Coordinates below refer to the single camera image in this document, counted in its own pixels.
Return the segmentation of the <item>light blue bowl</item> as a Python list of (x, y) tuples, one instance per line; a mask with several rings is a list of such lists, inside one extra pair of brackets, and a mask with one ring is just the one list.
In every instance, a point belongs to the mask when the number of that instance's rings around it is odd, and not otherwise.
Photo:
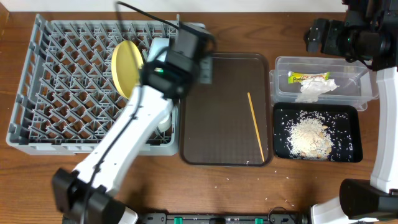
[(161, 38), (161, 37), (156, 37), (152, 40), (150, 50), (149, 50), (149, 55), (147, 58), (148, 62), (151, 62), (155, 60), (155, 56), (165, 47), (168, 47), (170, 45), (170, 39), (168, 38)]

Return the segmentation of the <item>white paper cup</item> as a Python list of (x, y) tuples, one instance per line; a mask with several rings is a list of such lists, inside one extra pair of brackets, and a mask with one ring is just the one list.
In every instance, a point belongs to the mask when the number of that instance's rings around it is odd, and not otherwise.
[(157, 129), (161, 132), (164, 133), (166, 132), (172, 125), (172, 115), (168, 114), (166, 117), (164, 117), (159, 124), (157, 125)]

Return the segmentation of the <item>yellow round plate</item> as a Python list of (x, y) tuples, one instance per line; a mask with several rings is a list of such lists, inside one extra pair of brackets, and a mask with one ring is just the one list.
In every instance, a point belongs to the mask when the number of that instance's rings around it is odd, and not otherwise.
[(111, 57), (111, 74), (118, 93), (126, 99), (139, 84), (139, 70), (144, 61), (134, 42), (124, 40), (118, 44)]

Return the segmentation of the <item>yellow green snack wrapper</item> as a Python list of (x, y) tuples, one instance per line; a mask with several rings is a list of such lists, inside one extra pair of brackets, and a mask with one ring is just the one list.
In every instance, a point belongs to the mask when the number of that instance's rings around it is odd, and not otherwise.
[(298, 72), (288, 72), (288, 84), (293, 83), (302, 83), (304, 80), (309, 78), (323, 78), (324, 80), (328, 80), (330, 76), (330, 72), (325, 73), (316, 73), (316, 74), (307, 74), (307, 73), (298, 73)]

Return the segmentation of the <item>white napkin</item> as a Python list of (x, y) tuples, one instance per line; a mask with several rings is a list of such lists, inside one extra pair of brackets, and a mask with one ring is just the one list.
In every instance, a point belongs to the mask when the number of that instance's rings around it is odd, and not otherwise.
[(304, 80), (301, 83), (300, 94), (296, 98), (296, 103), (314, 103), (318, 101), (321, 94), (333, 91), (338, 88), (334, 79), (325, 80), (324, 78), (316, 77)]

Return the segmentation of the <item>wooden chopstick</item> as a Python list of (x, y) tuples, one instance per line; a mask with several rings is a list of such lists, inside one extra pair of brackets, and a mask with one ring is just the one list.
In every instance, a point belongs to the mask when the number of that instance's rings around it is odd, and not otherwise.
[(252, 103), (252, 98), (251, 98), (251, 93), (250, 92), (247, 92), (247, 97), (248, 97), (249, 107), (250, 107), (250, 110), (251, 110), (252, 121), (253, 121), (254, 130), (255, 130), (255, 134), (256, 134), (256, 138), (257, 138), (257, 143), (258, 143), (259, 151), (260, 151), (260, 154), (261, 154), (261, 159), (262, 159), (263, 162), (265, 162), (264, 152), (263, 152), (263, 149), (262, 149), (261, 137), (259, 135), (256, 115), (255, 115), (255, 112), (254, 112), (254, 107), (253, 107), (253, 103)]

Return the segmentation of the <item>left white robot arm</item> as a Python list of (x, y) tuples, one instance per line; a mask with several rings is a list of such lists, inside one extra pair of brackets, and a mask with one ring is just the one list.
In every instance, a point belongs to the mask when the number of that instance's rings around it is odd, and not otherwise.
[(142, 65), (123, 112), (97, 147), (73, 171), (56, 171), (52, 177), (55, 205), (77, 223), (137, 223), (137, 212), (115, 199), (139, 151), (186, 97), (204, 70), (211, 70), (211, 55), (187, 57), (164, 48), (157, 58)]

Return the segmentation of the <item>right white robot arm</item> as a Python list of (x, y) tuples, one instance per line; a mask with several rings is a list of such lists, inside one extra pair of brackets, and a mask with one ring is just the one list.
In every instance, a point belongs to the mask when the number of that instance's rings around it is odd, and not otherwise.
[(313, 205), (309, 223), (372, 223), (397, 219), (397, 1), (342, 0), (344, 20), (315, 19), (307, 52), (361, 62), (379, 92), (377, 153), (368, 180), (345, 179), (337, 197)]

